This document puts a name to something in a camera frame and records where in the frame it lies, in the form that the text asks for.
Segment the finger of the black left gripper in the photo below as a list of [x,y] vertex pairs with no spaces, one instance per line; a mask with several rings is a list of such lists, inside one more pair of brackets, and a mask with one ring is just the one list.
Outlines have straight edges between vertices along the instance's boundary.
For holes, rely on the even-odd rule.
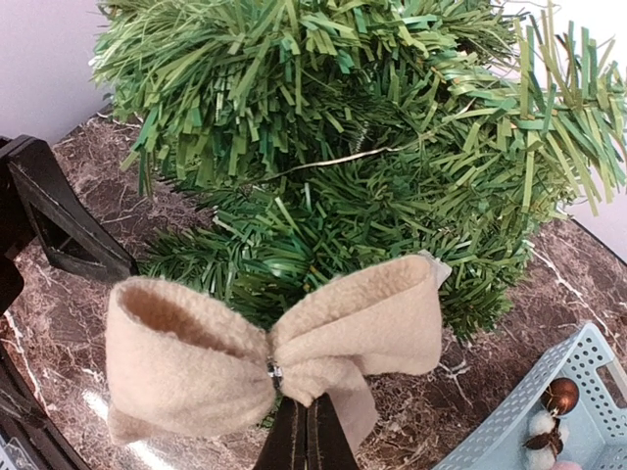
[[48,145],[1,139],[1,254],[13,259],[37,239],[49,263],[92,279],[138,273],[135,259],[80,202]]

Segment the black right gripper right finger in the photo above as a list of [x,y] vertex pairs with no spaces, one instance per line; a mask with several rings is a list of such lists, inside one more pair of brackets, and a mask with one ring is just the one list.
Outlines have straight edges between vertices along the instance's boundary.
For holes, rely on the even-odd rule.
[[308,408],[308,468],[312,470],[357,470],[337,413],[328,394]]

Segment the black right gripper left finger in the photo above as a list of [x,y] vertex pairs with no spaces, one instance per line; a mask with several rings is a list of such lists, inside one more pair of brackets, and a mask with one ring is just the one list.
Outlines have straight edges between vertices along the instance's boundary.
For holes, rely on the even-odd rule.
[[257,470],[305,469],[305,408],[283,398],[257,460]]

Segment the brown gingerbread ornament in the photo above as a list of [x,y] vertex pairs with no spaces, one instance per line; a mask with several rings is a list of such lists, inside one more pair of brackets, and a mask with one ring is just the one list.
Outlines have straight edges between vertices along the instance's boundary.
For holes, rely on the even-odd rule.
[[378,418],[366,377],[438,364],[439,288],[426,258],[396,258],[334,278],[263,330],[183,285],[128,278],[107,310],[111,438],[227,435],[258,424],[277,396],[311,406],[328,394],[357,449]]

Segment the light blue plastic basket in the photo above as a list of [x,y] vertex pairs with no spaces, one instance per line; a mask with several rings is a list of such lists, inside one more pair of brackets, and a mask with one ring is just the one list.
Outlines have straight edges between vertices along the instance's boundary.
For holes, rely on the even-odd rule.
[[623,469],[626,372],[599,328],[585,324],[548,349],[496,410],[437,467]]

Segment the small green christmas tree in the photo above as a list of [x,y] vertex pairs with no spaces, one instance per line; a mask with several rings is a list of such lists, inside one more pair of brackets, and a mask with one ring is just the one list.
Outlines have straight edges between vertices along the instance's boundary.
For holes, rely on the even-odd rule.
[[461,338],[509,308],[530,238],[626,182],[626,73],[586,28],[494,1],[103,1],[92,64],[125,160],[214,214],[143,274],[262,327],[335,277],[426,250]]

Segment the pink pompom ornament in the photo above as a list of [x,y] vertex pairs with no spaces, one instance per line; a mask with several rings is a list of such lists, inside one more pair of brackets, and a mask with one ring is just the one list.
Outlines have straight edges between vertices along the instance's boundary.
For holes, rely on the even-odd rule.
[[574,461],[558,460],[550,470],[583,470],[582,466]]

